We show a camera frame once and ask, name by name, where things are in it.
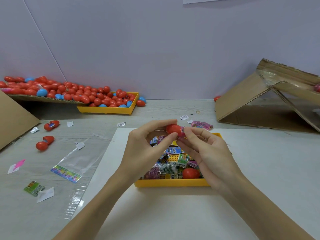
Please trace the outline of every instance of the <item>right hand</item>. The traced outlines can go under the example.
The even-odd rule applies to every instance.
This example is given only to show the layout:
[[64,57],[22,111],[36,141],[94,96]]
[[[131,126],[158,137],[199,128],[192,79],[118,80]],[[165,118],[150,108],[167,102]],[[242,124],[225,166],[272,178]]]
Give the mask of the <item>right hand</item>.
[[227,187],[237,175],[242,175],[226,142],[202,128],[185,127],[186,138],[177,141],[187,154],[198,163],[208,184],[218,192]]

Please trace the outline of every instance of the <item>gray wood grain table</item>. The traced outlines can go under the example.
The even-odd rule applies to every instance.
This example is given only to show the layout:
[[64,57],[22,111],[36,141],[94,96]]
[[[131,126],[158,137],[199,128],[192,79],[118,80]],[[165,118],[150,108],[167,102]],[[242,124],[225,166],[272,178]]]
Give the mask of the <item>gray wood grain table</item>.
[[[148,100],[145,107],[136,107],[132,115],[81,114],[73,104],[38,103],[34,106],[28,103],[27,106],[42,123],[38,125],[38,132],[26,133],[0,152],[1,239],[53,238],[69,222],[78,204],[70,206],[70,202],[72,198],[78,199],[76,192],[84,193],[100,159],[76,184],[50,169],[75,148],[75,142],[92,138],[93,134],[101,136],[97,140],[112,139],[119,122],[126,122],[125,127],[139,127],[150,120],[180,119],[188,115],[190,119],[205,121],[215,128],[252,128],[217,123],[213,100]],[[46,132],[43,125],[50,120],[59,120],[60,126]],[[74,121],[74,126],[67,127],[67,121]],[[178,124],[189,125],[186,121],[178,121]],[[35,145],[46,135],[54,136],[56,141],[41,153]],[[104,151],[110,142],[105,141]],[[22,159],[26,159],[24,165],[17,172],[7,174],[9,167]],[[54,187],[54,197],[37,203],[35,197],[23,191],[33,180],[46,189]]]

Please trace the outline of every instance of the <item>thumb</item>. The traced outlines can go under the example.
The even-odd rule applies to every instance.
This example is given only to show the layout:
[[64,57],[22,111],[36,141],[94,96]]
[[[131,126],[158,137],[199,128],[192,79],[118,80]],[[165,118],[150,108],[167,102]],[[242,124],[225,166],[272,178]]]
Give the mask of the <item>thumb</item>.
[[188,141],[195,147],[200,148],[200,146],[205,143],[203,142],[201,139],[199,139],[190,129],[190,127],[185,127],[183,129],[183,132],[186,135],[186,138],[188,139]]
[[167,135],[156,147],[155,149],[161,154],[171,145],[171,143],[177,138],[178,133],[174,132]]

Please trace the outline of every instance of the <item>lavender wall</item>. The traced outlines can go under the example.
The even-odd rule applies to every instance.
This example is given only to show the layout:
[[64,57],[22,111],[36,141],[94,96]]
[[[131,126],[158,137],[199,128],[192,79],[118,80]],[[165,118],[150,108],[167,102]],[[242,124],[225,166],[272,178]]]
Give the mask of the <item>lavender wall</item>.
[[65,81],[23,0],[0,0],[0,76]]
[[25,2],[66,79],[80,84],[204,99],[263,57],[320,74],[320,0]]

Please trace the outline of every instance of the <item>hand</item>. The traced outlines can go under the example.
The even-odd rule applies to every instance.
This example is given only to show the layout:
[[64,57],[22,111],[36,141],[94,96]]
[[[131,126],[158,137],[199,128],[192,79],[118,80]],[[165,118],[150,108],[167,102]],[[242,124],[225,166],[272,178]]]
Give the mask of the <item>hand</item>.
[[[165,131],[167,125],[176,123],[176,119],[153,120],[131,131],[117,171],[128,176],[131,184],[146,174],[178,136],[178,133],[168,135]],[[166,136],[166,138],[152,147],[150,141],[155,136]]]
[[226,142],[201,128],[185,127],[186,138],[177,141],[187,154],[198,163],[208,184],[218,192],[236,175],[242,174]]

